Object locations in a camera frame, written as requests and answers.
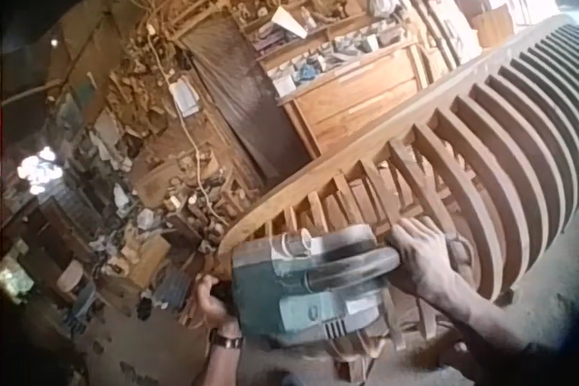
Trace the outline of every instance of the right hand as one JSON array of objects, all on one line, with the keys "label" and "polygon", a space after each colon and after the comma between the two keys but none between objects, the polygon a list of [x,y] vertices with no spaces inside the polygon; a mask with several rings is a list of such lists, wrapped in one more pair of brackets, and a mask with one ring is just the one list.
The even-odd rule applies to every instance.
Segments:
[{"label": "right hand", "polygon": [[402,263],[389,275],[395,287],[427,302],[451,291],[456,274],[446,239],[429,217],[399,220],[389,240]]}]

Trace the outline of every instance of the wooden cabinet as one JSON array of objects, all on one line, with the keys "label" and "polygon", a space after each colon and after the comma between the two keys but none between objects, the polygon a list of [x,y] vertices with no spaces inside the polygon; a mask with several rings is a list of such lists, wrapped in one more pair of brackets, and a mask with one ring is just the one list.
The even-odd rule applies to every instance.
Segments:
[{"label": "wooden cabinet", "polygon": [[369,53],[280,101],[316,158],[425,87],[414,42]]}]

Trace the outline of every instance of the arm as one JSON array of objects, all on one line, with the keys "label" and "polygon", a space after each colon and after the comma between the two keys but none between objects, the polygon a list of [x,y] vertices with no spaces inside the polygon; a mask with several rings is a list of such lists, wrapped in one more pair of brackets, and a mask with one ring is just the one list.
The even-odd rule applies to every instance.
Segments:
[{"label": "arm", "polygon": [[401,219],[392,229],[392,244],[403,264],[394,272],[393,284],[449,317],[481,366],[528,346],[508,327],[503,312],[452,270],[445,236],[431,219]]},{"label": "arm", "polygon": [[[217,278],[212,276],[201,280],[196,290],[197,303],[208,323],[216,326],[216,333],[224,338],[241,338],[242,331],[237,319],[229,316],[223,303],[211,296],[211,287],[217,282]],[[234,386],[241,352],[241,349],[212,345],[201,385]]]}]

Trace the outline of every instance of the forearm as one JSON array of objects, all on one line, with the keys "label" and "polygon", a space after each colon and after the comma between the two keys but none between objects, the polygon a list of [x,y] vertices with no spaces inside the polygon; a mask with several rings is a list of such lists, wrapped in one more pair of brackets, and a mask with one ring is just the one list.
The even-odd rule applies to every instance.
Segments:
[{"label": "forearm", "polygon": [[444,292],[427,301],[456,325],[483,366],[516,355],[528,345],[508,326],[504,312],[479,296],[458,274]]},{"label": "forearm", "polygon": [[241,350],[213,345],[203,386],[234,386]]}]

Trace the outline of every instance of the wooden drawer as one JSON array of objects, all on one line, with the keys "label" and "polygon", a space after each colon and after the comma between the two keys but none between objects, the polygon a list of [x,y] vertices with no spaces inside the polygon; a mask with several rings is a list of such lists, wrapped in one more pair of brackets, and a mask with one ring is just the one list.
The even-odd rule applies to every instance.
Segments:
[{"label": "wooden drawer", "polygon": [[399,50],[369,63],[343,67],[335,79],[301,96],[299,106],[308,123],[314,125],[413,77],[408,51]]},{"label": "wooden drawer", "polygon": [[330,118],[311,125],[320,151],[322,153],[327,152],[344,138],[349,137],[360,128],[367,126],[373,120],[414,96],[416,92],[418,92],[418,86],[416,80],[412,78],[387,92],[362,101],[356,106],[342,110]]}]

